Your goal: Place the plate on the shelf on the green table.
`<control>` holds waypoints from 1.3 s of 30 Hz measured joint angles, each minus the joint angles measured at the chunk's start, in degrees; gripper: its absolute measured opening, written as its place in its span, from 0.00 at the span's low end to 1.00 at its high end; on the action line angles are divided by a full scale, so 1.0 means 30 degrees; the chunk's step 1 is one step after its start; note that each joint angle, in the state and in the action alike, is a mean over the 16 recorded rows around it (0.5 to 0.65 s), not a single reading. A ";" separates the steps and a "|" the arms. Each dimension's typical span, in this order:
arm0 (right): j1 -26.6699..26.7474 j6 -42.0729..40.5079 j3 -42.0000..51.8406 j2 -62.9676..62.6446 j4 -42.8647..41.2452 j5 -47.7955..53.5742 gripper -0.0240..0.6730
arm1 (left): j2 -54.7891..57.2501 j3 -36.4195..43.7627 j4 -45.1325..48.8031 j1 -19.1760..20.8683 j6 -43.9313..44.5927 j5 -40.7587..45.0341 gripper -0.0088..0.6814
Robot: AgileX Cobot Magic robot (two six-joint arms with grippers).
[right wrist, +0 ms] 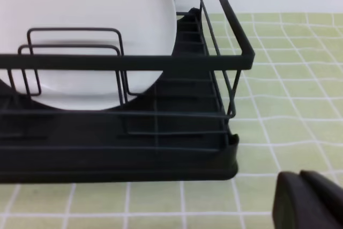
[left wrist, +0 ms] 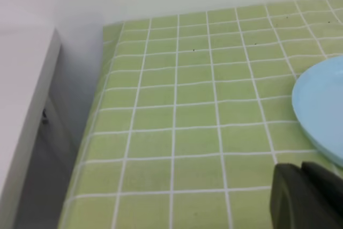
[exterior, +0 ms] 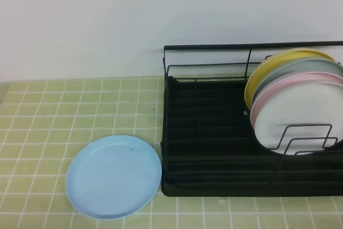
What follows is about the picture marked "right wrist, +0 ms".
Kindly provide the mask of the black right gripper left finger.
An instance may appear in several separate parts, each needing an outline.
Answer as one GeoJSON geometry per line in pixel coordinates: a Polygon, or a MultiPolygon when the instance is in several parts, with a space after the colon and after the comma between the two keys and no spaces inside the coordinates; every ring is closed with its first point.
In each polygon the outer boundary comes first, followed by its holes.
{"type": "Polygon", "coordinates": [[[299,174],[277,177],[272,209],[274,228],[342,228],[342,210],[329,210],[299,174]]]}

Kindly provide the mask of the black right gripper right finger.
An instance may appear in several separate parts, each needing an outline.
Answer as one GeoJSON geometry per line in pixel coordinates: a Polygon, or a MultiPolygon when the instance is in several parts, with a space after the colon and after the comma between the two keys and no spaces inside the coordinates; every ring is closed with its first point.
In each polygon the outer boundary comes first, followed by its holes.
{"type": "Polygon", "coordinates": [[[300,176],[315,191],[329,210],[342,210],[342,188],[314,171],[301,171],[300,176]]]}

